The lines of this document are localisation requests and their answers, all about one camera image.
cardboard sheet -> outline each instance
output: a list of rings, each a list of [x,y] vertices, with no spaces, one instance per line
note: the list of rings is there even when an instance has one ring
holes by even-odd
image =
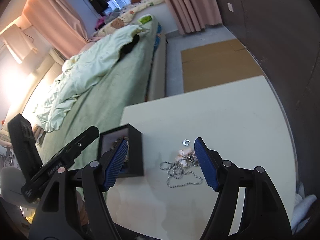
[[[181,52],[184,92],[263,75],[237,39]]]

green bed sheet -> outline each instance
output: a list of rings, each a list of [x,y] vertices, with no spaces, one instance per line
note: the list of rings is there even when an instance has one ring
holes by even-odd
[[[139,33],[140,40],[133,50],[113,66],[100,82],[79,96],[67,113],[59,130],[47,133],[38,151],[43,163],[90,126],[100,132],[119,126],[125,106],[145,99],[158,22],[153,20]],[[76,158],[71,169],[83,168],[97,158],[99,139],[91,143]]]

tile floor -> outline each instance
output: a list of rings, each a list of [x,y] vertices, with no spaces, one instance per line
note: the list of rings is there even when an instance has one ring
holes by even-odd
[[[215,42],[227,41],[236,37],[224,26],[207,28],[205,31],[186,36],[168,39],[167,43],[167,70],[166,96],[183,93],[181,51]]]

pink curtain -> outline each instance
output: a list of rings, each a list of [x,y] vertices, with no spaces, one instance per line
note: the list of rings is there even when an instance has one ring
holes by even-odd
[[[89,42],[81,17],[66,0],[27,0],[22,14],[67,58]]]
[[[222,23],[216,0],[165,0],[181,34]]]

light switch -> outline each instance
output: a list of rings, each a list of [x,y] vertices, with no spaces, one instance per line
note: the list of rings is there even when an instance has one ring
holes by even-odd
[[[233,12],[232,4],[227,2],[227,5],[228,5],[228,8],[229,8],[229,11]]]

